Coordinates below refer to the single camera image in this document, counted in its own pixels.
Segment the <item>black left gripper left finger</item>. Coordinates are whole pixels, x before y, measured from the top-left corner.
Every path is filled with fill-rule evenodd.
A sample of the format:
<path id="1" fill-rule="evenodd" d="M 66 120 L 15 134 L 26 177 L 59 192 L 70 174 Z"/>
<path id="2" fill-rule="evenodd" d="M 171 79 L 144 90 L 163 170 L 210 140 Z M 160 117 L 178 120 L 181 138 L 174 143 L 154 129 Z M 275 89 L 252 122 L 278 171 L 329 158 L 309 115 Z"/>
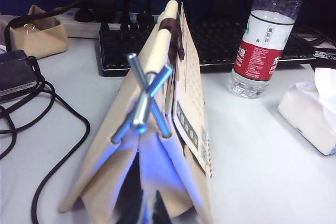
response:
<path id="1" fill-rule="evenodd" d="M 122 215 L 122 223 L 143 223 L 144 218 L 144 192 L 140 185 L 139 154 L 135 159 L 126 177 L 126 189 L 129 202 Z"/>

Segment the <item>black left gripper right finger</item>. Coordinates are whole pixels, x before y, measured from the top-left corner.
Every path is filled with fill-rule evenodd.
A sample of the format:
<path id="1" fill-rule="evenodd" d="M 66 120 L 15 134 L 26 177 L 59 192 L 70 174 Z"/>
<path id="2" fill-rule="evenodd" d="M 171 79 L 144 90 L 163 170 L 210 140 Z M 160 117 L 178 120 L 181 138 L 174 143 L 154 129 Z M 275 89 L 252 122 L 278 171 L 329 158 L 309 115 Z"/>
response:
<path id="1" fill-rule="evenodd" d="M 155 192 L 155 198 L 153 203 L 153 223 L 172 224 L 170 216 L 165 207 L 164 201 L 158 190 Z"/>

